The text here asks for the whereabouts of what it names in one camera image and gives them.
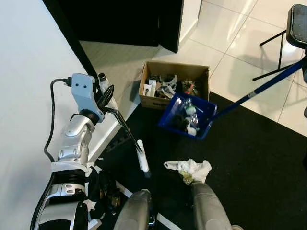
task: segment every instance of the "crumpled plastic bag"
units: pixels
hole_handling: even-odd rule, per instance
[[[178,170],[183,176],[185,184],[190,184],[194,181],[201,181],[205,183],[209,171],[212,169],[207,161],[196,163],[193,159],[188,161],[167,161],[164,162],[167,169]]]

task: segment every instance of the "black carpet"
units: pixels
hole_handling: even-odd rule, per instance
[[[231,103],[213,93],[210,100],[219,110]],[[140,171],[130,141],[103,153],[98,166],[109,169],[132,192],[149,188],[156,211],[183,230],[192,230],[189,187],[163,163],[207,160],[212,170],[206,183],[221,200],[232,224],[246,230],[306,229],[306,137],[240,107],[214,121],[208,136],[199,141],[159,128],[156,124],[162,113],[139,106],[127,121],[136,139],[144,143],[150,179]],[[120,130],[114,139],[124,135]]]

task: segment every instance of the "white wall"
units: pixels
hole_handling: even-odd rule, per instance
[[[2,1],[0,31],[0,228],[25,230],[50,176],[43,154],[51,118],[49,84],[85,70],[42,0]],[[55,85],[55,98],[53,155],[62,126],[77,111],[62,83]],[[114,122],[109,117],[96,128],[91,149]]]
[[[181,42],[189,31],[197,23],[198,13],[202,0],[185,0],[181,19],[179,42]]]

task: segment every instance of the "blue basket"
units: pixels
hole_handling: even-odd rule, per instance
[[[184,111],[183,101],[187,98],[190,98],[192,100],[192,104],[203,111],[202,113],[198,109],[196,110],[197,116],[198,116],[198,127],[200,128],[196,136],[190,135],[186,132],[180,131],[178,129],[174,129],[169,126],[169,123],[174,117],[174,115],[178,113],[182,113],[182,111]],[[182,135],[186,135],[193,139],[202,140],[206,137],[211,127],[211,124],[213,122],[213,121],[208,122],[208,120],[216,114],[216,110],[217,110],[217,105],[207,100],[204,100],[198,97],[194,97],[194,96],[191,96],[185,93],[176,93],[174,97],[171,99],[171,101],[169,102],[158,125],[159,127],[165,128],[169,131],[179,133]]]

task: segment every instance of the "blue handle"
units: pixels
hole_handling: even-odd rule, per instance
[[[285,79],[286,77],[288,77],[291,74],[295,73],[300,68],[302,68],[303,63],[305,61],[307,61],[307,57],[304,57],[302,60],[300,60],[297,63],[293,64],[292,66],[290,66],[289,68],[287,68],[286,70],[284,70],[283,72],[278,74],[276,77],[274,77],[271,80],[269,80],[267,83],[264,83],[263,85],[259,86],[257,89],[255,89],[254,91],[250,92],[248,95],[242,97],[241,99],[239,99],[238,101],[236,101],[232,105],[230,105],[229,107],[225,108],[224,110],[222,110],[218,114],[214,115],[213,117],[211,117],[209,119],[209,122],[219,118],[220,116],[222,116],[222,115],[224,115],[226,113],[229,113],[230,111],[232,111],[233,109],[235,109],[239,105],[241,105],[243,102],[246,102],[250,98],[252,98],[252,97],[256,96],[257,94],[261,93],[262,91],[266,90],[267,88],[269,88],[269,87],[275,85],[276,83],[280,82],[282,79]]]

